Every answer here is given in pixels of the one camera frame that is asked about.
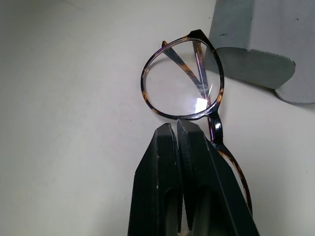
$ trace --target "eyeglass frame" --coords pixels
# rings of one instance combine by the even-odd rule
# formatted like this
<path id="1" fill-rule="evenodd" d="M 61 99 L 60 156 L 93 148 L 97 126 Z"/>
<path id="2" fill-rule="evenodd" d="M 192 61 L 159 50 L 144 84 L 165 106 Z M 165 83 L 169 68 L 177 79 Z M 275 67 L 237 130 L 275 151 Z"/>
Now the eyeglass frame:
<path id="1" fill-rule="evenodd" d="M 195 40 L 204 43 L 207 46 L 207 48 L 210 49 L 209 51 L 211 52 L 212 56 L 214 57 L 214 59 L 217 63 L 218 70 L 219 70 L 219 77 L 220 77 L 220 90 L 219 90 L 218 96 L 217 96 L 216 100 L 214 101 L 214 103 L 212 103 L 210 105 L 210 107 L 208 107 L 204 111 L 201 111 L 201 112 L 198 112 L 195 114 L 184 115 L 184 116 L 173 116 L 173 115 L 163 113 L 163 112 L 159 111 L 158 109 L 156 109 L 149 102 L 147 93 L 145 91 L 145 81 L 146 81 L 146 77 L 149 73 L 149 66 L 154 61 L 154 59 L 156 59 L 160 54 L 165 53 L 165 50 L 171 49 L 172 47 L 174 47 L 175 45 L 178 45 L 180 43 L 184 43 L 184 42 L 188 42 L 188 41 L 195 41 Z M 172 60 L 175 63 L 177 63 L 180 67 L 183 66 L 182 64 L 180 64 L 180 62 L 175 61 L 174 59 L 172 59 Z M 237 163 L 234 156 L 232 155 L 232 153 L 227 149 L 227 147 L 223 143 L 223 127 L 222 127 L 221 119 L 220 119 L 219 114 L 218 114 L 218 109 L 219 109 L 219 106 L 221 104 L 221 100 L 222 100 L 223 92 L 224 92 L 224 72 L 223 72 L 222 63 L 221 63 L 221 60 L 220 60 L 215 48 L 213 47 L 213 45 L 211 44 L 211 42 L 209 41 L 207 36 L 202 32 L 202 30 L 198 29 L 198 30 L 191 31 L 187 36 L 181 37 L 181 38 L 174 40 L 168 44 L 165 41 L 163 41 L 162 47 L 159 50 L 157 50 L 149 58 L 149 60 L 145 64 L 145 66 L 142 70 L 142 73 L 141 73 L 140 84 L 141 84 L 142 96 L 143 96 L 145 102 L 150 107 L 150 109 L 153 110 L 156 114 L 158 114 L 162 117 L 165 117 L 165 118 L 170 118 L 170 119 L 197 120 L 197 119 L 200 119 L 203 117 L 208 118 L 211 143 L 217 149 L 217 151 L 220 153 L 220 155 L 222 157 L 223 157 L 223 155 L 225 155 L 230 160 L 230 162 L 232 162 L 232 164 L 234 165 L 234 167 L 235 167 L 235 169 L 236 169 L 236 171 L 237 171 L 237 173 L 241 179 L 243 188 L 244 188 L 245 198 L 247 200 L 247 206 L 250 210 L 250 213 L 252 214 L 251 195 L 250 195 L 248 184 L 247 184 L 247 181 L 246 181 L 245 176 L 243 174 L 243 171 L 242 171 L 241 167 L 239 166 L 239 164 Z"/>

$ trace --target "white table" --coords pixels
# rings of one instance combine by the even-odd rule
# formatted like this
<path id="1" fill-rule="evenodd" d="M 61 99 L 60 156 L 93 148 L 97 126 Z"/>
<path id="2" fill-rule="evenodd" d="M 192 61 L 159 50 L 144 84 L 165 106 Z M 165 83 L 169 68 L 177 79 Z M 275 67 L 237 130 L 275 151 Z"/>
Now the white table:
<path id="1" fill-rule="evenodd" d="M 0 235 L 126 235 L 134 171 L 169 122 L 142 68 L 162 40 L 208 34 L 215 1 L 19 1 L 0 3 Z M 220 116 L 260 234 L 314 235 L 314 106 L 227 78 Z"/>

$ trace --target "gray object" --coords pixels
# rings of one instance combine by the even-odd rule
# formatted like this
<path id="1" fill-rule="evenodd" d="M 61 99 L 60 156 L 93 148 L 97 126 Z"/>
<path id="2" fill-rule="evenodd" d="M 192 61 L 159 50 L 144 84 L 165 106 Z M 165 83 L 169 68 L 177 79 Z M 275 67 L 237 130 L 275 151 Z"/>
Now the gray object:
<path id="1" fill-rule="evenodd" d="M 315 103 L 314 11 L 312 0 L 217 0 L 209 39 L 225 75 Z"/>

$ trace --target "tortoiseshell eyeglasses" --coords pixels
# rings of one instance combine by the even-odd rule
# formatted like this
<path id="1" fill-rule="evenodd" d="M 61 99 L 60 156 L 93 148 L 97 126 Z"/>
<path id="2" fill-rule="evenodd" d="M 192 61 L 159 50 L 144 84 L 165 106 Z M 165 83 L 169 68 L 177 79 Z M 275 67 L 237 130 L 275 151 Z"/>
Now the tortoiseshell eyeglasses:
<path id="1" fill-rule="evenodd" d="M 211 143 L 235 167 L 252 213 L 244 174 L 223 144 L 218 108 L 223 96 L 224 74 L 220 58 L 206 35 L 199 29 L 171 43 L 163 41 L 162 48 L 143 68 L 141 90 L 147 105 L 160 116 L 186 120 L 207 117 Z"/>

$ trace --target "eyeglass temple arm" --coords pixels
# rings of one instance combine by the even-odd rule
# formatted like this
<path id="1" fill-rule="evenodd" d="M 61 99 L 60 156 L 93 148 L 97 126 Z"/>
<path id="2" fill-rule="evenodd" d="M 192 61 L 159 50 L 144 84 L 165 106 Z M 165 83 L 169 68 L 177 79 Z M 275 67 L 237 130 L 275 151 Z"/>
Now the eyeglass temple arm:
<path id="1" fill-rule="evenodd" d="M 212 145 L 219 151 L 221 156 L 225 155 L 229 159 L 229 161 L 233 164 L 238 176 L 241 179 L 244 192 L 245 192 L 247 206 L 252 214 L 252 199 L 251 199 L 250 190 L 249 190 L 247 181 L 245 179 L 245 176 L 243 174 L 243 171 L 240 165 L 237 163 L 232 153 L 223 144 L 223 127 L 222 127 L 221 119 L 218 115 L 218 112 L 211 113 L 211 119 L 208 117 L 208 125 L 209 125 L 210 138 L 211 138 L 210 140 L 211 140 Z"/>
<path id="2" fill-rule="evenodd" d="M 203 92 L 205 94 L 205 97 L 208 100 L 208 105 L 210 106 L 211 105 L 210 93 L 209 93 L 209 87 L 208 87 L 207 73 L 204 66 L 201 43 L 199 41 L 193 41 L 192 44 L 193 44 L 193 50 L 195 52 L 196 62 L 198 66 L 199 78 L 203 86 Z"/>
<path id="3" fill-rule="evenodd" d="M 162 47 L 166 46 L 167 42 L 162 42 Z M 164 54 L 170 58 L 173 62 L 175 62 L 192 80 L 192 82 L 196 85 L 197 89 L 199 90 L 202 98 L 206 99 L 204 92 L 203 84 L 198 80 L 195 74 L 190 70 L 190 68 L 186 65 L 186 63 L 180 58 L 180 56 L 174 51 L 174 49 L 169 48 L 164 51 Z"/>

